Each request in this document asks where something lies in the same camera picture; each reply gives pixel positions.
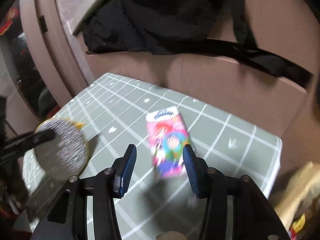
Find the round silver foil lid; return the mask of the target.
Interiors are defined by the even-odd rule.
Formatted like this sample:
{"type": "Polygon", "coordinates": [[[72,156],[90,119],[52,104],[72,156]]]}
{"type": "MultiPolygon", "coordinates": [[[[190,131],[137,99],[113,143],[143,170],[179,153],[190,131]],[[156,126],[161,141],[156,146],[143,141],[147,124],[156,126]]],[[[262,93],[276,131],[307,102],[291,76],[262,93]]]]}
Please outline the round silver foil lid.
{"type": "Polygon", "coordinates": [[[35,133],[55,133],[54,139],[34,147],[37,162],[43,170],[57,180],[79,175],[89,161],[84,133],[70,120],[50,118],[41,123],[35,133]]]}

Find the pink colourful carton box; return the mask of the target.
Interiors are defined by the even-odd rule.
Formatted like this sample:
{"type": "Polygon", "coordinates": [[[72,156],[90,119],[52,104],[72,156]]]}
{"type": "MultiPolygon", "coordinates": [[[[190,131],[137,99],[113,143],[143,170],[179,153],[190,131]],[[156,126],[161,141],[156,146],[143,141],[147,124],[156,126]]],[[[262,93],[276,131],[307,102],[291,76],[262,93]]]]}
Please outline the pink colourful carton box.
{"type": "Polygon", "coordinates": [[[183,176],[186,173],[183,148],[190,144],[190,138],[177,107],[163,108],[147,114],[146,126],[156,176],[183,176]]]}

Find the yellow plastic trash bag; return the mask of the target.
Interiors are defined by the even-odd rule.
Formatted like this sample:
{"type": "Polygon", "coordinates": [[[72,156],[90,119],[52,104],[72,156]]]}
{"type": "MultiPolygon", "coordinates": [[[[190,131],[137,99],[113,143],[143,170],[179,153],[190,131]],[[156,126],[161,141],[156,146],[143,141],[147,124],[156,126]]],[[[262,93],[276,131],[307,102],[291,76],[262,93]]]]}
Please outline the yellow plastic trash bag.
{"type": "Polygon", "coordinates": [[[312,190],[317,189],[319,189],[319,164],[311,161],[277,179],[269,201],[286,230],[289,230],[301,202],[312,190]]]}

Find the black cloth on counter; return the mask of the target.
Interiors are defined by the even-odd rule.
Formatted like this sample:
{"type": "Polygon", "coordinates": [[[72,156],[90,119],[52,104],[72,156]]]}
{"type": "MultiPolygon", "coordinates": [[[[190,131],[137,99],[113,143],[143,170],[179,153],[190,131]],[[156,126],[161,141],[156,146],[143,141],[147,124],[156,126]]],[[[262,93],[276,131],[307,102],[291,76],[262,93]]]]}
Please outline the black cloth on counter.
{"type": "Polygon", "coordinates": [[[82,33],[92,54],[225,56],[300,87],[312,79],[300,65],[258,47],[245,0],[105,0],[89,16],[82,33]],[[209,38],[224,6],[231,11],[235,42],[209,38]]]}

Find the cardboard cabinet front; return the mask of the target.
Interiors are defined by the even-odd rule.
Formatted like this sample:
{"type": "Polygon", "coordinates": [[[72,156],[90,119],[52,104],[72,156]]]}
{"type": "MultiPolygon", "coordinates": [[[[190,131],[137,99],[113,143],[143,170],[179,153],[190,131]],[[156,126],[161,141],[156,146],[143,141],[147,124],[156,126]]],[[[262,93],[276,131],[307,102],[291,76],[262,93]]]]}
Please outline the cardboard cabinet front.
{"type": "Polygon", "coordinates": [[[258,46],[312,74],[306,88],[227,57],[149,53],[84,55],[88,83],[106,72],[170,88],[281,137],[281,170],[319,162],[319,22],[304,0],[246,0],[258,46]]]}

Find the beige door frame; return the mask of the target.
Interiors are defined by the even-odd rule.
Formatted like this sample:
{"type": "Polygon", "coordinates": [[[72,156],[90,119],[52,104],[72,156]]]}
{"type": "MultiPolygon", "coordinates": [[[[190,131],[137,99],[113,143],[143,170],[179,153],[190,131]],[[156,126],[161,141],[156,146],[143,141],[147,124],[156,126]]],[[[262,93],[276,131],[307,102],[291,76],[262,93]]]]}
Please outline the beige door frame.
{"type": "Polygon", "coordinates": [[[56,0],[20,0],[21,21],[31,57],[60,106],[88,87],[94,76],[56,0]]]}

